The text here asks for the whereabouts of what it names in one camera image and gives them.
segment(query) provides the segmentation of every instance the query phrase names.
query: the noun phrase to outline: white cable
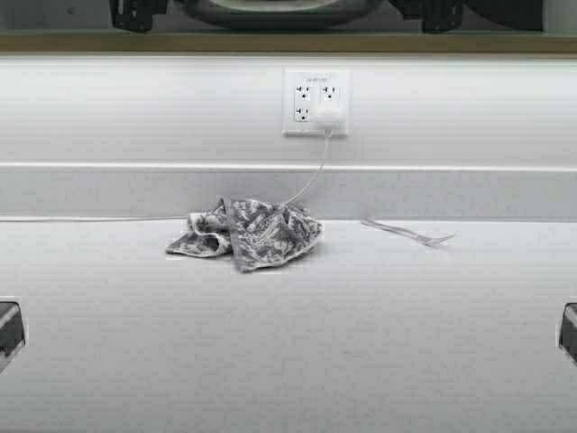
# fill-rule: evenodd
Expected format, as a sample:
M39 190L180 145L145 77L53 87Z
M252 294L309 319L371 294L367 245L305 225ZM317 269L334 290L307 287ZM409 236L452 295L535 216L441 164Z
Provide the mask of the white cable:
M313 186L313 184L315 183L316 179L318 178L318 176L321 174L321 172L323 171L323 168L325 167L326 164L326 157L328 156L328 148L330 147L331 144L331 137L333 136L333 131L332 130L327 130L325 131L325 150L323 151L323 159L321 161L321 165L318 167L318 169L316 170L316 173L312 176L312 178L310 178L310 180L308 181L308 183L294 196L292 196L289 200L285 201L283 203L284 206L289 205L290 203L292 203L293 201L295 201L297 198L299 198L300 196L302 196L305 192L308 191L308 189L310 187Z

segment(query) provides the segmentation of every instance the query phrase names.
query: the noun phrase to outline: white wall plate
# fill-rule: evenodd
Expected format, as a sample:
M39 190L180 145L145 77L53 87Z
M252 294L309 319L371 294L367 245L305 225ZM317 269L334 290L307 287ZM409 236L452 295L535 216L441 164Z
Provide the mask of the white wall plate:
M349 132L351 104L350 72L346 69L286 69L283 89L283 133L285 135L320 135L315 112L323 106L337 107L343 114L343 127L333 135Z

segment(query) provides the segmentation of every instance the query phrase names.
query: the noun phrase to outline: patterned cloth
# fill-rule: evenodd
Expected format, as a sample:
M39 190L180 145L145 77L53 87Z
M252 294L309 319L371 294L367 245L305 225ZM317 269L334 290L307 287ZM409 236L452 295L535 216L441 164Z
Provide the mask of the patterned cloth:
M222 199L212 212L188 217L189 232L167 253L193 257L234 254L242 272L281 266L311 250L323 226L298 207Z

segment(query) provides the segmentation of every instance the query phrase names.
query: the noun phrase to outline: charging cable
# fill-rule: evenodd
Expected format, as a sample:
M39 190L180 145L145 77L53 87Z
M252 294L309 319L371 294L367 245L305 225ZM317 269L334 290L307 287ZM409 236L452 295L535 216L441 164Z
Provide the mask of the charging cable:
M312 187L318 176L323 171L323 168L326 164L326 159L328 157L328 149L331 145L331 137L333 136L333 132L341 126L343 122L343 113L337 108L322 108L319 107L317 110L313 112L313 122L319 129L325 131L325 149L323 150L323 159L321 160L321 164L316 170L315 174L310 178L307 184L293 197L283 203L284 206L289 205L290 203L294 202L297 198L301 197L305 194L310 187Z
M300 196L305 194L310 189L310 187L312 187L315 184L316 180L318 179L318 176L321 174L321 172L323 171L323 168L325 167L326 157L328 156L328 148L331 145L331 137L332 136L333 136L332 130L325 131L325 149L323 150L323 159L321 160L321 165L318 167L318 169L316 170L313 177L310 178L308 183L297 194L292 196L289 200L285 201L283 203L283 206L289 205L290 203L295 201L297 198L299 198Z

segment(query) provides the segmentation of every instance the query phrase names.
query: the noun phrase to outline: backsplash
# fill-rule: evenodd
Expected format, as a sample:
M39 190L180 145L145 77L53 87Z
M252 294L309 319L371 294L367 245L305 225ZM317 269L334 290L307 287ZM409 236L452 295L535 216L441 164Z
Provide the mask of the backsplash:
M577 61L463 57L4 57L2 214L285 198L323 145L281 134L284 68L351 72L351 134L305 200L322 217L577 217Z

